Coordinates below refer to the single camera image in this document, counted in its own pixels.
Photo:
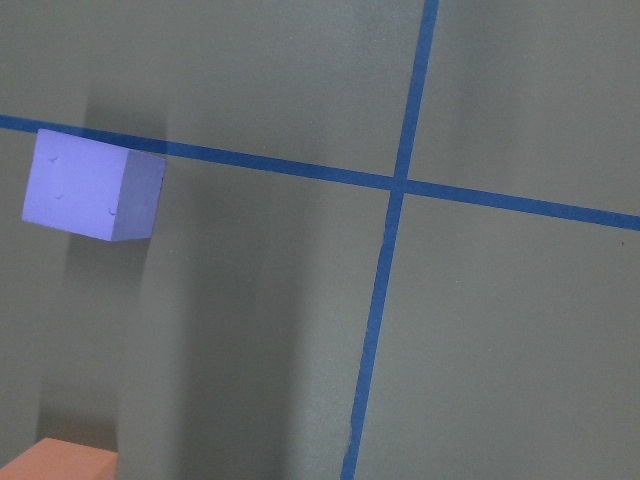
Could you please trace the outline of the purple foam block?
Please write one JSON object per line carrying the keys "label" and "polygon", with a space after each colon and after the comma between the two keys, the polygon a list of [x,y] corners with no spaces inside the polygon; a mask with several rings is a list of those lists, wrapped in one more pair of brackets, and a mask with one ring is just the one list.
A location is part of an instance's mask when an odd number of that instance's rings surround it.
{"label": "purple foam block", "polygon": [[105,241],[152,236],[166,160],[40,129],[22,219]]}

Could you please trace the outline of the orange foam block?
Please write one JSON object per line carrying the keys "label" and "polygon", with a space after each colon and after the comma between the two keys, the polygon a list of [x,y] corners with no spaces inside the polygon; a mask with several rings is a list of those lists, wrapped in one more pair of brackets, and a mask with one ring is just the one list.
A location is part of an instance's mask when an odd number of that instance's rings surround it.
{"label": "orange foam block", "polygon": [[1,468],[2,479],[114,480],[118,454],[44,438]]}

